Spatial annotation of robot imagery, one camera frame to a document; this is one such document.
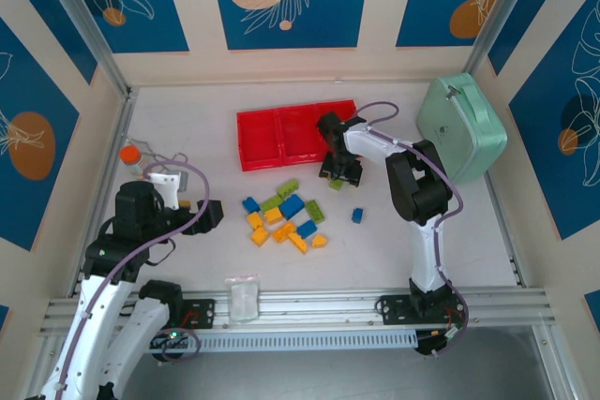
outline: robotic arm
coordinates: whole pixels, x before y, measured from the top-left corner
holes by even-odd
[[[80,300],[67,341],[41,395],[33,399],[119,399],[153,337],[165,327],[181,325],[185,314],[181,287],[151,280],[140,290],[140,300],[135,303],[125,327],[113,336],[139,271],[148,262],[148,249],[131,259],[112,278],[100,292],[91,312],[87,312],[98,295],[98,288],[120,261],[140,245],[177,230],[195,216],[188,204],[179,204],[179,177],[178,174],[151,173],[152,183],[135,181],[121,185],[115,198],[115,216],[102,226],[98,238],[86,249]],[[204,213],[183,233],[206,233],[216,227],[222,217],[220,201],[209,200]],[[112,233],[108,234],[111,224]],[[84,319],[86,326],[80,328]],[[70,351],[67,378],[61,382]]]
[[[359,156],[385,167],[392,203],[400,217],[411,224],[411,295],[408,299],[382,298],[384,323],[441,323],[447,320],[449,308],[462,309],[462,301],[451,289],[443,268],[442,224],[436,229],[448,211],[452,190],[428,164],[443,171],[434,145],[430,141],[397,140],[373,129],[361,117],[343,122],[333,112],[322,116],[317,128],[332,149],[325,157],[320,176],[358,185],[362,174]],[[444,347],[447,340],[439,340],[432,349]],[[430,351],[431,348],[424,350],[427,354]]]

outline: yellow toy block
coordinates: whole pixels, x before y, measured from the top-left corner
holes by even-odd
[[[273,237],[278,243],[282,243],[293,231],[296,231],[296,226],[292,222],[287,222],[273,232]]]
[[[257,230],[260,227],[264,226],[263,220],[259,216],[258,213],[254,212],[250,215],[247,215],[247,222],[250,224],[253,230]]]
[[[270,210],[264,212],[264,218],[266,219],[267,224],[273,225],[283,219],[281,215],[281,211],[276,206],[275,208],[271,208]]]
[[[252,236],[250,236],[250,239],[252,240],[252,242],[254,244],[256,244],[258,247],[260,247],[261,245],[263,245],[265,243],[265,241],[267,240],[268,237],[269,237],[269,232],[267,230],[265,230],[263,227],[258,227],[257,229],[254,230],[254,232],[252,233]]]
[[[290,241],[292,241],[295,244],[295,246],[298,247],[298,250],[300,250],[304,254],[307,253],[308,244],[304,239],[302,239],[302,237],[298,233],[292,231],[288,237],[290,238]]]
[[[325,247],[327,244],[327,238],[325,238],[322,234],[316,234],[314,238],[312,238],[312,245],[315,248]]]

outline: green toy block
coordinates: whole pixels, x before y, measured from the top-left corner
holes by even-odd
[[[315,224],[320,224],[325,220],[325,216],[323,215],[321,208],[319,208],[316,200],[307,201],[305,208],[307,209],[308,216]]]
[[[340,180],[338,178],[337,180],[332,180],[331,182],[329,182],[329,187],[331,187],[332,189],[335,189],[336,191],[339,191],[343,184],[344,184],[344,181]]]
[[[273,196],[271,199],[265,200],[263,203],[261,203],[261,211],[263,213],[266,213],[267,211],[272,210],[276,206],[279,206],[281,202],[282,200],[280,196]]]
[[[286,199],[289,197],[293,191],[297,190],[300,187],[298,180],[292,178],[288,183],[285,183],[277,188],[277,193],[282,199]]]

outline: blue toy block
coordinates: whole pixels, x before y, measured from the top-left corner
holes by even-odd
[[[312,220],[308,220],[296,229],[296,233],[302,236],[302,239],[306,239],[307,236],[310,236],[316,230],[317,226],[315,225],[315,223]]]
[[[248,197],[246,200],[242,201],[244,208],[249,215],[252,213],[257,213],[261,210],[261,206],[253,199],[252,197]]]
[[[304,202],[297,195],[292,194],[289,199],[279,205],[279,210],[286,220],[290,220],[304,208]]]
[[[355,224],[360,224],[363,220],[363,209],[362,208],[354,208],[352,211],[352,222]]]

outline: bag handle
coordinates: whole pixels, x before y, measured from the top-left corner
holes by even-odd
[[[477,86],[474,84],[465,84],[464,86],[461,86],[461,89],[465,93],[465,98],[475,115],[475,122],[482,129],[488,130],[490,127],[488,109],[478,101],[478,99],[481,98],[481,95],[479,94]]]

